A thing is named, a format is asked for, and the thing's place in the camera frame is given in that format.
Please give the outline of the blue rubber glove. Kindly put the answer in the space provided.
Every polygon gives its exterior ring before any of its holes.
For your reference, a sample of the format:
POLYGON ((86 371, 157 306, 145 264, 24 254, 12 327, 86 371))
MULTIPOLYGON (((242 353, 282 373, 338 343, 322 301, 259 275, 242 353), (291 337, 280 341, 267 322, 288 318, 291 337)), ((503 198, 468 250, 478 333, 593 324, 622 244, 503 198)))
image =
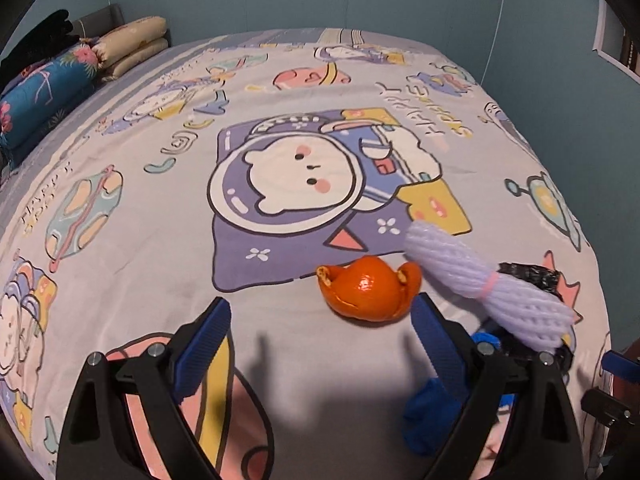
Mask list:
MULTIPOLYGON (((485 443, 482 460, 493 460, 506 432, 513 394, 503 396, 498 418, 485 443)), ((410 450, 423 457, 434 457, 444 445, 462 404, 448 393, 438 378, 429 379, 425 386, 406 404, 402 415, 402 437, 410 450)))

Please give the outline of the purple foam fruit net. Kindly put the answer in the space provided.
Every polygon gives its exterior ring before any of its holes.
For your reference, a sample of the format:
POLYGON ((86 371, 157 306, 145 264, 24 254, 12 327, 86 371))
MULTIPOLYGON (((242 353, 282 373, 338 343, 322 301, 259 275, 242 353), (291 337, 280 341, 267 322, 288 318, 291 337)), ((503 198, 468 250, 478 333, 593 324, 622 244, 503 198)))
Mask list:
POLYGON ((455 294, 482 304, 499 326, 537 352, 555 352, 574 324, 572 312, 557 296, 493 269, 433 223, 411 223, 405 253, 455 294))

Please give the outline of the black plastic bag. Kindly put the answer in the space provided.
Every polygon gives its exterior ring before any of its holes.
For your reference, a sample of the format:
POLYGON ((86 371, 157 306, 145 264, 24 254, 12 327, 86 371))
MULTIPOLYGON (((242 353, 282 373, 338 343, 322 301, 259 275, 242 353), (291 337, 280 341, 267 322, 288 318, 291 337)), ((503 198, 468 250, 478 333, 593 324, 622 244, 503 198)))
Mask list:
POLYGON ((561 274, 536 264, 498 264, 498 291, 506 300, 506 329, 526 347, 555 354, 568 342, 572 311, 564 304, 559 284, 561 274))

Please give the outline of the orange peel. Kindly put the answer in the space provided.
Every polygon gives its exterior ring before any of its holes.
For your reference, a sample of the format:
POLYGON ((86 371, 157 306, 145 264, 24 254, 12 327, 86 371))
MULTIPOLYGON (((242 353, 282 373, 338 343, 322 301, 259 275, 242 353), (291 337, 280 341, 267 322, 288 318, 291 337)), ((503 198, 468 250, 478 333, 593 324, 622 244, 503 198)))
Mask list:
POLYGON ((416 263, 393 269, 377 256, 363 256, 348 266, 318 266, 316 277, 324 301, 336 314, 367 323, 399 321, 422 285, 416 263))

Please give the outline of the cartoon space bed sheet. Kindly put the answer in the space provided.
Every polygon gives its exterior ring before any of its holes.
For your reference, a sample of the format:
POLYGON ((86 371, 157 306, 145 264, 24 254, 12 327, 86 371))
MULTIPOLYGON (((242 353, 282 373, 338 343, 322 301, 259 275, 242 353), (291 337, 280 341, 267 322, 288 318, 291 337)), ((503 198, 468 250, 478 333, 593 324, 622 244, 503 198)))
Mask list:
POLYGON ((490 263, 559 272, 570 400, 610 382, 596 255, 500 105, 437 50, 345 29, 171 48, 107 84, 1 194, 1 409, 55 475, 89 353, 168 341, 216 297, 232 326, 183 404, 226 479, 415 479, 408 318, 336 315, 319 266, 405 261, 416 220, 490 263))

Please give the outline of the blue floral folded quilt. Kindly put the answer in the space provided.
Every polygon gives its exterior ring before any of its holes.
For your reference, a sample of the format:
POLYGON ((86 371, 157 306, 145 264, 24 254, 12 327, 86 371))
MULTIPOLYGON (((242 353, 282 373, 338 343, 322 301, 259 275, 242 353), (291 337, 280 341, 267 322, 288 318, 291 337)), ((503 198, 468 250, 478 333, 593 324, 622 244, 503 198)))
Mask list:
POLYGON ((88 44, 45 62, 1 98, 1 148, 10 157, 37 144, 93 94, 99 61, 88 44))

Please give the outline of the beige folded pillow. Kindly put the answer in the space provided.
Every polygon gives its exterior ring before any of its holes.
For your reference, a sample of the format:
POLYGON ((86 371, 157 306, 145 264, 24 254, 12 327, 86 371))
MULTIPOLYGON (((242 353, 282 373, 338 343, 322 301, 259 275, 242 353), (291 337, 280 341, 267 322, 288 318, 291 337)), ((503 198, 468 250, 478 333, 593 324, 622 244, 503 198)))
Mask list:
POLYGON ((146 16, 119 26, 102 36, 92 47, 99 61, 102 80, 114 80, 132 68, 166 50, 167 22, 160 16, 146 16))

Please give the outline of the black clothing pile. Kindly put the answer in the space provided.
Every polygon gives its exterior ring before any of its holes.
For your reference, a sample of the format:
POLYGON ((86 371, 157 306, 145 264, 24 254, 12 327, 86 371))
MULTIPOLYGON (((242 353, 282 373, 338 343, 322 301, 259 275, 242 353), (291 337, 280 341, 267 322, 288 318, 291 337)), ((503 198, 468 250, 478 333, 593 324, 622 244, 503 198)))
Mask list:
POLYGON ((79 37, 73 35, 73 24, 65 9, 56 10, 26 34, 1 61, 1 89, 26 67, 73 47, 79 37))

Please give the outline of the grey bed headboard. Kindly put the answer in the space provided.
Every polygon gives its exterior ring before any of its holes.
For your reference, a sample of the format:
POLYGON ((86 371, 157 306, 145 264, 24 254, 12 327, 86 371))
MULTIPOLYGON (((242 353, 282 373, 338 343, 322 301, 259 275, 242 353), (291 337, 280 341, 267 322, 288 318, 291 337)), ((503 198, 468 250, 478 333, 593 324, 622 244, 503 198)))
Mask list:
POLYGON ((72 34, 82 38, 101 37, 123 24, 122 9, 112 3, 73 21, 72 34))

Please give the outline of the dark framed window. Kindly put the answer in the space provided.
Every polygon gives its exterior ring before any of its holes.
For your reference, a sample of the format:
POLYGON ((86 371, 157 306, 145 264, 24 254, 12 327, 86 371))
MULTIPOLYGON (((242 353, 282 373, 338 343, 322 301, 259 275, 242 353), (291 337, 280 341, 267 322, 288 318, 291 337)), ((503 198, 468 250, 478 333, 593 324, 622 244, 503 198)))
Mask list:
POLYGON ((592 50, 635 82, 639 82, 638 51, 624 25, 605 0, 598 0, 592 50))

